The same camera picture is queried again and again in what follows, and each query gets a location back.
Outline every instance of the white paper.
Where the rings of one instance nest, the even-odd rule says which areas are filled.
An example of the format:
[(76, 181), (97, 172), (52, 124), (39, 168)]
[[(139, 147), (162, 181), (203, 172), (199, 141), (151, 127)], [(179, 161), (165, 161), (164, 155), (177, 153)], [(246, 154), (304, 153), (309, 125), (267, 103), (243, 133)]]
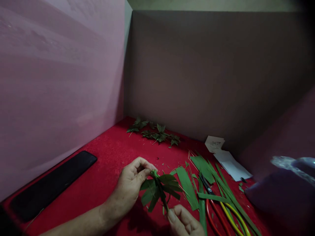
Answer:
[(208, 136), (205, 145), (209, 152), (216, 153), (221, 150), (225, 140), (219, 137)]
[(214, 156), (235, 181), (240, 181), (241, 178), (248, 179), (253, 176), (234, 159), (230, 152), (221, 150)]

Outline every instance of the plastic bag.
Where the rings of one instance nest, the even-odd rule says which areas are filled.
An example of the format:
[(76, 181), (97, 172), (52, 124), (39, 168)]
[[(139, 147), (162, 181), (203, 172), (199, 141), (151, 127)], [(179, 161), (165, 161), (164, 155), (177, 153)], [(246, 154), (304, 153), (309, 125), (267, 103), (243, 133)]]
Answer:
[(291, 157), (274, 156), (271, 163), (279, 168), (292, 171), (315, 187), (315, 158), (302, 157), (296, 160)]

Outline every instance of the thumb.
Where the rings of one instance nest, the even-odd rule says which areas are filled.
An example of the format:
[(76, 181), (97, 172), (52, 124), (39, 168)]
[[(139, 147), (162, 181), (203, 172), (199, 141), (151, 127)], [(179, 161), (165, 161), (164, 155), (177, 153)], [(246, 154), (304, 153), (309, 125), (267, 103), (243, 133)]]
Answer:
[(151, 173), (151, 170), (148, 168), (139, 172), (137, 178), (140, 181), (140, 185), (143, 184), (143, 182), (147, 179), (147, 177), (150, 175), (150, 173)]
[(167, 214), (168, 221), (170, 222), (171, 231), (174, 235), (185, 236), (188, 235), (185, 226), (179, 220), (179, 218), (175, 215), (174, 210), (170, 209)]

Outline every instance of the red table surface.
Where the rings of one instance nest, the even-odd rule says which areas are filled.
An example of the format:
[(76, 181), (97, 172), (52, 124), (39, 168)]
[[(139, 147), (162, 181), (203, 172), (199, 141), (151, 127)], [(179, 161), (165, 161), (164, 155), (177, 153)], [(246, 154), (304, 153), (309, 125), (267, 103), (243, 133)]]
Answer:
[[(190, 164), (192, 173), (198, 175), (198, 171), (188, 160), (189, 149), (193, 151), (197, 150), (204, 158), (209, 159), (213, 165), (217, 162), (213, 154), (207, 150), (204, 143), (180, 134), (177, 135), (180, 136), (181, 143), (178, 147), (173, 146), (172, 148), (168, 148), (170, 145), (169, 142), (162, 142), (160, 144), (157, 142), (152, 145), (154, 141), (143, 138), (139, 132), (132, 133), (129, 137), (130, 133), (126, 133), (126, 130), (133, 124), (133, 122), (133, 118), (126, 117), (124, 120), (102, 133), (70, 157), (66, 158), (64, 161), (27, 185), (29, 186), (38, 181), (38, 179), (48, 174), (80, 151), (86, 150), (98, 158), (94, 165), (92, 165), (83, 175), (81, 175), (40, 213), (40, 215), (28, 227), (26, 231), (28, 235), (39, 235), (55, 226), (75, 218), (80, 214), (83, 214), (93, 207), (102, 204), (112, 193), (123, 167), (132, 162), (138, 156), (141, 156), (153, 163), (158, 168), (159, 175), (163, 174), (162, 170), (168, 174), (171, 170), (177, 168), (179, 164), (184, 166), (185, 161)], [(224, 169), (221, 169), (221, 171), (223, 172), (223, 175), (239, 204), (243, 207), (262, 235), (271, 235), (269, 229), (264, 226), (262, 221), (259, 219), (258, 213), (255, 211), (254, 207), (250, 204), (246, 196), (239, 190), (239, 182), (235, 182)], [(243, 183), (243, 189), (254, 184), (254, 181), (251, 179), (247, 180), (247, 182), (248, 183)], [(22, 223), (14, 215), (9, 207), (9, 204), (10, 201), (17, 194), (23, 191), (23, 189), (27, 188), (27, 186), (8, 197), (2, 203), (3, 207), (22, 230), (24, 230), (29, 223)], [(216, 195), (220, 195), (216, 184), (213, 185), (212, 190)], [(182, 193), (180, 201), (172, 197), (168, 206), (172, 208), (177, 204), (182, 204), (197, 220), (199, 220), (198, 210), (195, 210), (194, 212), (191, 210), (188, 201), (183, 197)], [(224, 216), (231, 235), (234, 235), (234, 232), (219, 204), (217, 204), (217, 208)], [(214, 213), (214, 222), (216, 223), (218, 230), (222, 235), (226, 235), (221, 222), (211, 206), (210, 209)], [(140, 198), (138, 198), (133, 209), (120, 223), (111, 229), (108, 234), (168, 235), (169, 224), (162, 214), (161, 202), (159, 201), (157, 203), (152, 213), (149, 213), (147, 210), (148, 209), (146, 207), (142, 206)], [(207, 224), (208, 235), (215, 235), (208, 220)]]

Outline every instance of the red scissor handle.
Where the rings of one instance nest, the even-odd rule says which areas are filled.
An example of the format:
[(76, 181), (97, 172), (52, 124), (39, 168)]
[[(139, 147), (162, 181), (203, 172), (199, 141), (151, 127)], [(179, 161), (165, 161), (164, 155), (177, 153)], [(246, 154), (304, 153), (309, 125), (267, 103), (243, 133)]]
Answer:
[[(226, 224), (225, 224), (225, 222), (224, 222), (224, 220), (223, 220), (223, 218), (222, 218), (222, 215), (221, 215), (220, 212), (218, 211), (218, 209), (217, 209), (216, 205), (214, 204), (214, 202), (213, 202), (212, 200), (210, 200), (210, 201), (211, 201), (212, 207), (214, 208), (214, 211), (216, 212), (218, 218), (220, 219), (220, 221), (221, 221), (221, 223), (222, 223), (222, 225), (223, 225), (223, 228), (224, 228), (224, 230), (225, 230), (225, 232), (226, 232), (226, 235), (227, 235), (227, 236), (231, 236), (231, 234), (230, 234), (230, 232), (229, 232), (229, 229), (227, 228), (227, 226), (226, 226)], [(211, 214), (210, 214), (210, 207), (209, 207), (209, 205), (210, 205), (210, 204), (209, 204), (209, 199), (206, 199), (206, 208), (207, 208), (207, 215), (208, 215), (209, 221), (210, 221), (210, 223), (211, 223), (211, 225), (212, 225), (212, 227), (213, 227), (215, 233), (216, 233), (218, 236), (222, 236), (222, 235), (220, 234), (220, 232), (218, 231), (216, 225), (214, 224), (213, 220), (212, 220), (212, 217), (211, 217)]]

